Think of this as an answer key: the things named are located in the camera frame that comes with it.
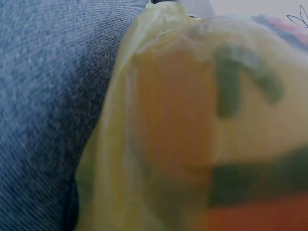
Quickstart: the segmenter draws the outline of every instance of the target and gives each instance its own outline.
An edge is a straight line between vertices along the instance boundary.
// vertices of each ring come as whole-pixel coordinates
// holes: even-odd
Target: green stripe
[[[215,51],[218,77],[217,114],[222,118],[236,116],[240,109],[239,73],[245,71],[268,103],[281,100],[284,87],[262,58],[241,46],[225,45]]]
[[[308,193],[308,146],[270,164],[216,167],[210,189],[209,207]]]

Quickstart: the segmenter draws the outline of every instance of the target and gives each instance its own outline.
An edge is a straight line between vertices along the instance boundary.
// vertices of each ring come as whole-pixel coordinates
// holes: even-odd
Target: gray fabric
[[[0,230],[59,231],[116,51],[147,0],[0,0]]]

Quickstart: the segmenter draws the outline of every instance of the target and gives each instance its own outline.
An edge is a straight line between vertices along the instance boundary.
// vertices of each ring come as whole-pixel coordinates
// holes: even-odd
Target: plastic bag
[[[186,14],[148,4],[125,35],[77,230],[308,230],[308,31]]]

